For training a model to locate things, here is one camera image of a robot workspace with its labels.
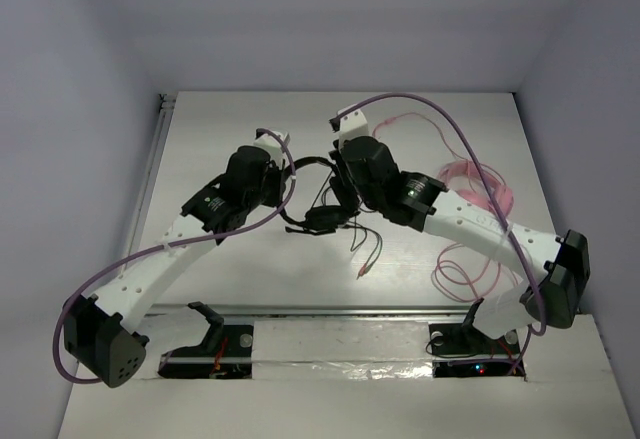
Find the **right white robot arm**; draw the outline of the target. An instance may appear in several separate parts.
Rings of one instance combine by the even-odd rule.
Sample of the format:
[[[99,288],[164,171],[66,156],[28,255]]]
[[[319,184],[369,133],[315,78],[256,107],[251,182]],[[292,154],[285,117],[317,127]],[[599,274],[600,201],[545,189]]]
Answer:
[[[442,182],[400,170],[388,147],[373,137],[334,146],[340,173],[367,208],[394,224],[459,243],[522,277],[512,289],[471,306],[461,329],[470,350],[483,352],[506,332],[535,322],[556,329],[573,325],[590,277],[585,235],[502,226],[493,213]]]

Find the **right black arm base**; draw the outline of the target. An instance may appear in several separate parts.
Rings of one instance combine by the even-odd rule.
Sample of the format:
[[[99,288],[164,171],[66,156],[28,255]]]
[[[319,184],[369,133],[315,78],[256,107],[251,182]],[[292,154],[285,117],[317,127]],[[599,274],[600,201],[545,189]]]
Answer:
[[[483,299],[476,301],[460,323],[429,326],[425,352],[433,359],[435,378],[480,378],[526,376],[518,333],[510,330],[489,338],[472,325]]]

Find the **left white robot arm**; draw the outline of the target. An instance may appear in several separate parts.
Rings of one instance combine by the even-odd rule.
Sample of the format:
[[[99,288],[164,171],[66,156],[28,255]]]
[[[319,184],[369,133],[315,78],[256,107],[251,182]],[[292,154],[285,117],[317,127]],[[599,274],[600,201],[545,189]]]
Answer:
[[[159,297],[198,259],[226,238],[251,231],[258,207],[280,212],[294,177],[286,138],[263,130],[239,147],[226,170],[182,206],[159,242],[87,280],[65,302],[55,326],[53,352],[67,351],[93,373],[92,383],[116,388],[137,372],[146,356],[142,319]]]

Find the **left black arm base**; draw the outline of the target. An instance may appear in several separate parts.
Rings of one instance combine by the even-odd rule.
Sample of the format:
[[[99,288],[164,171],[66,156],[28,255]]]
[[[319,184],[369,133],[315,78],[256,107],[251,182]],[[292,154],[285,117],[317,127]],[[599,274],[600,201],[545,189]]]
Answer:
[[[196,319],[205,321],[206,328],[190,344],[183,333],[178,347],[161,355],[158,375],[164,379],[251,379],[254,325],[226,324],[201,302],[187,307]]]

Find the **black headphones with cable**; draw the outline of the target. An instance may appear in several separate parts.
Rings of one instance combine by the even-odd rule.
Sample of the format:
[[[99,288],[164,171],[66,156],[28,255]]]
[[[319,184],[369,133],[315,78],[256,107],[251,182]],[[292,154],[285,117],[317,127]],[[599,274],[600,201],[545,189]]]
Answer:
[[[302,220],[294,219],[285,209],[280,212],[281,218],[287,223],[285,231],[322,236],[334,234],[339,229],[352,230],[353,238],[349,250],[353,254],[372,235],[376,245],[356,274],[357,279],[363,278],[378,261],[383,248],[383,238],[379,232],[358,222],[358,216],[362,212],[360,200],[355,190],[344,182],[338,166],[329,159],[320,156],[297,159],[292,166],[285,169],[284,178],[293,178],[292,168],[300,170],[311,165],[326,167],[330,172]]]

